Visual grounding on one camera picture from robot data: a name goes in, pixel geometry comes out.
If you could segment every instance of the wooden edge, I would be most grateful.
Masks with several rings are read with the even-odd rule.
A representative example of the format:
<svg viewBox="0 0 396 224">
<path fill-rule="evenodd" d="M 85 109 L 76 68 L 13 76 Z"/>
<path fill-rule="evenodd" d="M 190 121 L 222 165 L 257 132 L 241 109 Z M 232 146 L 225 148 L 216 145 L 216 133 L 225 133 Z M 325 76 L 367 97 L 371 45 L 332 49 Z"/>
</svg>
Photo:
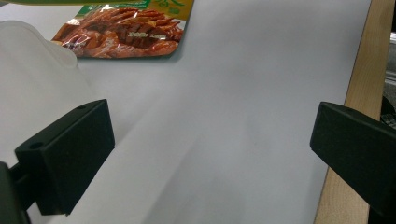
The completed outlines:
<svg viewBox="0 0 396 224">
<path fill-rule="evenodd" d="M 346 94 L 345 106 L 379 119 L 394 0 L 372 0 Z M 316 224 L 366 224 L 369 205 L 329 168 Z"/>
</svg>

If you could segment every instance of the green object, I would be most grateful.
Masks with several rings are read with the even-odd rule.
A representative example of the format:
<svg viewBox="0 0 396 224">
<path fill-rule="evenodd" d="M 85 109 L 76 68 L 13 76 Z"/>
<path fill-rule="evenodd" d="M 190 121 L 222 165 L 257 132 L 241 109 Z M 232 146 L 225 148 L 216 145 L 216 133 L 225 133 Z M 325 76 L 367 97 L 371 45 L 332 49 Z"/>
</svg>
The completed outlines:
<svg viewBox="0 0 396 224">
<path fill-rule="evenodd" d="M 57 5 L 104 5 L 104 4 L 140 4 L 149 0 L 2 0 L 20 5 L 57 6 Z"/>
</svg>

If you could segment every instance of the screw hole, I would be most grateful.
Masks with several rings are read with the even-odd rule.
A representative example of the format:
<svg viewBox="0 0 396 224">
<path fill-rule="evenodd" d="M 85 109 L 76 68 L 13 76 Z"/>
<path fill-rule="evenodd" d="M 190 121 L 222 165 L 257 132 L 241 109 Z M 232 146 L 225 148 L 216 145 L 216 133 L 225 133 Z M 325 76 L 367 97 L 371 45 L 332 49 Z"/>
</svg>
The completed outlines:
<svg viewBox="0 0 396 224">
<path fill-rule="evenodd" d="M 36 142 L 36 143 L 33 143 L 32 145 L 30 145 L 29 148 L 30 149 L 37 149 L 39 147 L 42 147 L 43 145 L 44 145 L 44 143 L 42 143 L 42 142 Z"/>
</svg>

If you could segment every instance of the white table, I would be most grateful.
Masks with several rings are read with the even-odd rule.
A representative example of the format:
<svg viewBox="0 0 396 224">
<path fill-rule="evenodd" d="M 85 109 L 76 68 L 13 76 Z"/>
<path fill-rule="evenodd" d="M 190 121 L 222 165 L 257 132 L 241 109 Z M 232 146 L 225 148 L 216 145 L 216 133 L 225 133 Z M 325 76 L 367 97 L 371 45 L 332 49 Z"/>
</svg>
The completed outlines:
<svg viewBox="0 0 396 224">
<path fill-rule="evenodd" d="M 117 147 L 69 217 L 33 207 L 33 222 L 312 223 L 318 104 L 344 102 L 369 5 L 195 1 L 171 57 L 79 60 Z M 0 21 L 51 39 L 78 9 L 7 5 Z"/>
</svg>

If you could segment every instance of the snack bag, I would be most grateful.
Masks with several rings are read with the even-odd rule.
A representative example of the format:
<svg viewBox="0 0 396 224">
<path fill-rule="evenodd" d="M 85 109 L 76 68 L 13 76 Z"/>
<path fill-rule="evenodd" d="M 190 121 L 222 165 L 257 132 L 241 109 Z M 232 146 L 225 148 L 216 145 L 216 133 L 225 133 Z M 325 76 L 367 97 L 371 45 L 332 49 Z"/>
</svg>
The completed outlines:
<svg viewBox="0 0 396 224">
<path fill-rule="evenodd" d="M 193 0 L 131 0 L 84 6 L 52 41 L 78 57 L 131 58 L 177 49 Z"/>
</svg>

